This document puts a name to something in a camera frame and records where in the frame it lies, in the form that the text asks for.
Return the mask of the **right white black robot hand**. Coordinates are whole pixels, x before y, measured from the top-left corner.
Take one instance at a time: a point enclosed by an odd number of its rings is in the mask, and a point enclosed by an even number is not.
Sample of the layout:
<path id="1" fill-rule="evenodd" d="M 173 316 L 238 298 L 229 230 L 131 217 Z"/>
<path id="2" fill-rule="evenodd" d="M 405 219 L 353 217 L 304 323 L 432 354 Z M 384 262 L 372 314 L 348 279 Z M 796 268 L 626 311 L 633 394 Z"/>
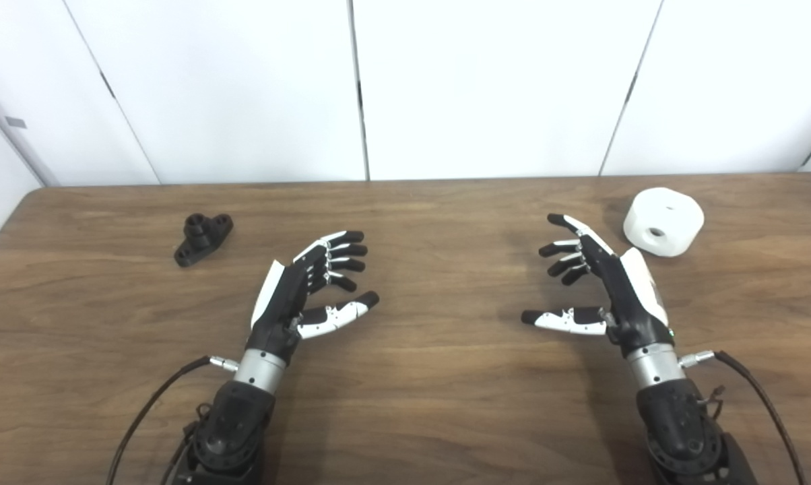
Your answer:
<path id="1" fill-rule="evenodd" d="M 569 215 L 550 213 L 547 221 L 575 236 L 539 249 L 543 258 L 558 257 L 548 275 L 572 286 L 593 274 L 605 288 L 609 306 L 526 310 L 521 314 L 522 323 L 566 333 L 606 335 L 624 357 L 649 345 L 676 343 L 651 270 L 638 249 L 619 255 L 594 230 Z"/>

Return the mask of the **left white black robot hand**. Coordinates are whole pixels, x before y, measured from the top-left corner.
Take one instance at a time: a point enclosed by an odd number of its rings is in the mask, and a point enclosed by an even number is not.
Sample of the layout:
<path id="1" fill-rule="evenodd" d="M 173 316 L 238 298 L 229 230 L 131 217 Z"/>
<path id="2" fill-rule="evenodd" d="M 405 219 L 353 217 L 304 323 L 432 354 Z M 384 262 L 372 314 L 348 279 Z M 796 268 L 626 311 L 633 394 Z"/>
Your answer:
<path id="1" fill-rule="evenodd" d="M 251 317 L 246 348 L 290 364 L 301 341 L 326 335 L 365 316 L 380 301 L 368 291 L 353 300 L 307 308 L 307 300 L 325 288 L 356 291 L 345 271 L 363 272 L 368 248 L 365 233 L 343 230 L 314 240 L 289 265 L 274 261 L 265 277 Z"/>

